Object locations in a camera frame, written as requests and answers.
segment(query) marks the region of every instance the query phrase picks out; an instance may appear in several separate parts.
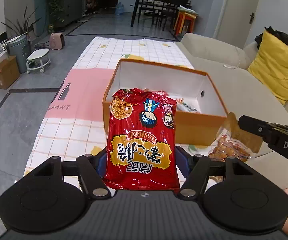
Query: open box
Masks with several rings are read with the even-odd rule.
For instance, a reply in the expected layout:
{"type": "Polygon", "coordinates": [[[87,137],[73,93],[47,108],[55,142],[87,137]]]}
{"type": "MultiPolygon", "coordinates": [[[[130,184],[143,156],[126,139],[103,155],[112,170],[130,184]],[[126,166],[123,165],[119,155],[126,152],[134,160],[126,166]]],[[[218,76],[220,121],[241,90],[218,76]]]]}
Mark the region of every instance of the open box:
{"type": "Polygon", "coordinates": [[[110,104],[119,89],[165,91],[170,98],[195,102],[200,113],[176,110],[175,143],[210,145],[228,112],[206,72],[150,61],[120,59],[103,98],[104,128],[108,133],[110,104]]]}

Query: white cable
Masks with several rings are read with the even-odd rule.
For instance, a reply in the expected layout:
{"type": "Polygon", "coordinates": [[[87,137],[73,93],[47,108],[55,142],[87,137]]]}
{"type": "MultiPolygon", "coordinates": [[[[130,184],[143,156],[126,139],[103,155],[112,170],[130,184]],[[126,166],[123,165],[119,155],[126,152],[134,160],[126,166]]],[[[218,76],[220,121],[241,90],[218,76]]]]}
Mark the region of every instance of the white cable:
{"type": "Polygon", "coordinates": [[[237,53],[237,56],[238,56],[238,59],[240,60],[240,62],[237,64],[236,67],[229,67],[229,66],[227,66],[227,65],[225,65],[225,64],[223,64],[223,67],[225,67],[225,68],[231,68],[231,69],[236,69],[236,68],[238,68],[238,67],[240,66],[242,60],[241,60],[241,58],[240,58],[240,56],[239,56],[239,53],[238,53],[237,47],[234,46],[234,48],[235,48],[235,50],[236,50],[236,53],[237,53]]]}

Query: blue water bottle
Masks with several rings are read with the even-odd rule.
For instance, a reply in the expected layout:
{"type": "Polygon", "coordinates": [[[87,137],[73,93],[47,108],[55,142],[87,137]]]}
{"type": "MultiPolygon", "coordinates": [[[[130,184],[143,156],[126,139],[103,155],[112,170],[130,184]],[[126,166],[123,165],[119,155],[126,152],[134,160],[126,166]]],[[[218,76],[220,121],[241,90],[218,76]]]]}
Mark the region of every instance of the blue water bottle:
{"type": "Polygon", "coordinates": [[[116,15],[121,15],[124,13],[124,5],[122,5],[121,2],[119,2],[116,6],[115,6],[115,14],[116,15]]]}

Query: red snack bag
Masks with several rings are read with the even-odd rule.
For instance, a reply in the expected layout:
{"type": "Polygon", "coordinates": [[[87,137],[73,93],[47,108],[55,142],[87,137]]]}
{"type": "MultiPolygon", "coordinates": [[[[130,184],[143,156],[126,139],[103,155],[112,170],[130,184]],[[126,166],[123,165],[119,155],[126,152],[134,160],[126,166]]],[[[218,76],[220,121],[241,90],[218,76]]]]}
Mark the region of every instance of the red snack bag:
{"type": "Polygon", "coordinates": [[[113,189],[177,190],[176,101],[134,88],[113,95],[104,182],[113,189]]]}

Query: trash bin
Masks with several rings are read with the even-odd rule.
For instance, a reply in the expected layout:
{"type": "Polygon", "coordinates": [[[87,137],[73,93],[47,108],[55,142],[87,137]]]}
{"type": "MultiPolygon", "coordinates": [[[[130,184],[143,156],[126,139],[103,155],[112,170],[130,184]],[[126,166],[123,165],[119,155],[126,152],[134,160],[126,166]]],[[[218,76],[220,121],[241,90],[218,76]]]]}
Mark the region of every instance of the trash bin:
{"type": "Polygon", "coordinates": [[[11,56],[16,56],[19,72],[26,72],[26,61],[31,54],[31,46],[26,35],[17,36],[7,42],[7,50],[11,56]]]}

